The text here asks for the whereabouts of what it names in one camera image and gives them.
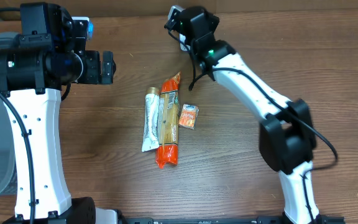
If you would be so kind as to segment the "small orange packet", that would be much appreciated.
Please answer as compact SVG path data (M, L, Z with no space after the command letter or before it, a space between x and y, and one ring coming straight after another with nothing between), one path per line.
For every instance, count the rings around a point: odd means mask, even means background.
M195 105L184 104L181 110L178 125L188 129L194 129L198 117L199 108Z

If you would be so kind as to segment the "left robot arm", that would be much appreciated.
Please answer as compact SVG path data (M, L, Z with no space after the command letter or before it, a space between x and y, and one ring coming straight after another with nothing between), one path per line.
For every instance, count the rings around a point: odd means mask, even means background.
M112 84L113 54L86 50L93 34L88 17L73 17L46 2L22 4L19 10L19 44L0 50L0 98L11 122L17 171L9 223L117 224L117 211L69 193L58 127L62 88Z

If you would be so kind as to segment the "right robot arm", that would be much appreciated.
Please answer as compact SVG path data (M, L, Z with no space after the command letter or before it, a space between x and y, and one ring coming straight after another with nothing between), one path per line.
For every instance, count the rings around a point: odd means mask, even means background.
M279 174L285 199L284 221L320 223L311 181L316 133L308 105L270 88L232 46L217 40L214 32L219 18L204 7L172 6L168 20L193 64L198 63L203 75L227 88L259 122L259 151Z

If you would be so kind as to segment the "white silver tube package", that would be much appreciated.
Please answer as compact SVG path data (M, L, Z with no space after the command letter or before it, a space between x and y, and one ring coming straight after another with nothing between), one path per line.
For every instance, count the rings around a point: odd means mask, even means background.
M145 95L145 121L142 152L151 151L159 147L157 132L159 101L159 89L156 87L148 88Z

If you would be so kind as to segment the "long orange snack package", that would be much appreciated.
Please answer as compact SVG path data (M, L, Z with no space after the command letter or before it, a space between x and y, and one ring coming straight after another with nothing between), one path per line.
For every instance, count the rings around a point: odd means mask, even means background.
M156 150L155 161L160 169L163 169L165 164L178 164L178 89L180 80L181 72L166 79L162 84L159 96L157 122L159 147Z

